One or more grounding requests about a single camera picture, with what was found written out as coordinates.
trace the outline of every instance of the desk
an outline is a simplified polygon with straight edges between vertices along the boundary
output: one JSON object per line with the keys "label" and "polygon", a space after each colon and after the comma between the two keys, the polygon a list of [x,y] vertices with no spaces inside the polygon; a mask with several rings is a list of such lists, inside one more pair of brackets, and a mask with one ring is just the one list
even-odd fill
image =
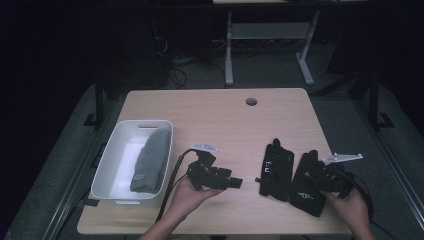
{"label": "desk", "polygon": [[[249,106],[246,99],[255,98]],[[243,179],[240,189],[228,189],[208,199],[174,231],[175,234],[309,234],[349,233],[333,209],[320,218],[288,203],[259,195],[265,147],[274,138],[295,153],[297,168],[303,153],[316,149],[331,155],[309,97],[303,89],[219,89],[134,91],[127,96],[118,122],[166,119],[174,125],[173,163],[193,143],[219,149],[214,166],[233,170]],[[188,154],[177,175],[195,161]],[[140,234],[155,221],[159,208],[108,205],[85,206],[78,224],[83,234]]]}

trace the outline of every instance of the person's right hand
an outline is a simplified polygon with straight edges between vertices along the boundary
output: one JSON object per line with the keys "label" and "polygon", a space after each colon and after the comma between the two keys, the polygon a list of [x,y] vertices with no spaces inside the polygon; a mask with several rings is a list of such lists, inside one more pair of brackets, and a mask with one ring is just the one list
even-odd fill
{"label": "person's right hand", "polygon": [[331,192],[322,192],[322,194],[336,209],[339,216],[352,231],[355,239],[375,239],[370,228],[368,207],[356,188],[353,188],[344,199],[337,198]]}

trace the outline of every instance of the gray cloth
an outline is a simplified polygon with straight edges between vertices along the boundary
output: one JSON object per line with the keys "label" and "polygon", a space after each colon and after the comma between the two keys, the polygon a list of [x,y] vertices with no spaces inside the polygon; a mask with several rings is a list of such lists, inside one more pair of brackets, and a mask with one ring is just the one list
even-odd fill
{"label": "gray cloth", "polygon": [[147,139],[135,163],[132,192],[158,193],[165,176],[171,133],[158,129]]}

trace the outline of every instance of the dark fabric item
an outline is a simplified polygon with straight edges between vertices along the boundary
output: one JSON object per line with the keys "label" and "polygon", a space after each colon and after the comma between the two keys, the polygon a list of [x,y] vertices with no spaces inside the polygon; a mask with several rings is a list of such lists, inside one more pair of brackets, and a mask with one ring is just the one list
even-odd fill
{"label": "dark fabric item", "polygon": [[281,147],[280,140],[268,144],[262,162],[259,194],[287,202],[293,174],[294,153]]}
{"label": "dark fabric item", "polygon": [[318,161],[316,150],[304,153],[290,188],[289,203],[315,217],[321,215],[325,197],[316,188],[310,176],[316,176],[317,172],[321,172],[323,167],[324,163]]}
{"label": "dark fabric item", "polygon": [[157,193],[165,175],[171,133],[166,129],[158,129],[147,139],[135,164],[131,181],[132,192]]}

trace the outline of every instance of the black cord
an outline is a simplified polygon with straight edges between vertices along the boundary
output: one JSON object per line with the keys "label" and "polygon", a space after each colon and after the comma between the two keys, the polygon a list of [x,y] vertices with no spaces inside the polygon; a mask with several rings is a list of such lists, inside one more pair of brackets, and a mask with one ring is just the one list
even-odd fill
{"label": "black cord", "polygon": [[165,211],[166,203],[168,202],[168,198],[171,195],[172,189],[174,189],[175,177],[177,176],[178,169],[180,169],[181,163],[183,162],[185,155],[187,155],[187,153],[192,151],[195,151],[195,150],[188,149],[178,158],[178,161],[175,164],[174,170],[172,171],[171,177],[169,179],[168,188],[166,189],[165,196],[163,197],[162,205],[160,207],[158,216],[156,218],[156,222],[158,222],[162,218],[163,212]]}
{"label": "black cord", "polygon": [[301,237],[303,237],[304,239],[306,239],[306,240],[312,240],[312,239],[310,239],[308,236],[305,236],[305,235],[301,235]]}
{"label": "black cord", "polygon": [[371,195],[365,192],[364,189],[358,183],[356,183],[354,179],[350,178],[349,176],[344,174],[342,171],[339,171],[339,170],[334,170],[334,171],[338,173],[339,175],[343,176],[347,181],[349,181],[350,184],[353,185],[353,187],[355,187],[359,191],[359,193],[361,193],[361,196],[368,207],[368,218],[371,222],[374,215],[374,206],[372,204]]}
{"label": "black cord", "polygon": [[380,224],[376,223],[375,221],[372,221],[371,224],[374,225],[374,226],[376,226],[378,229],[380,229],[382,232],[384,232],[385,234],[387,234],[393,240],[399,240],[399,238],[395,237],[393,234],[391,234],[383,226],[381,226]]}
{"label": "black cord", "polygon": [[187,174],[182,175],[172,186],[172,188],[174,188],[175,186],[177,186],[178,182],[181,181],[181,179],[183,179],[185,176],[187,176]]}

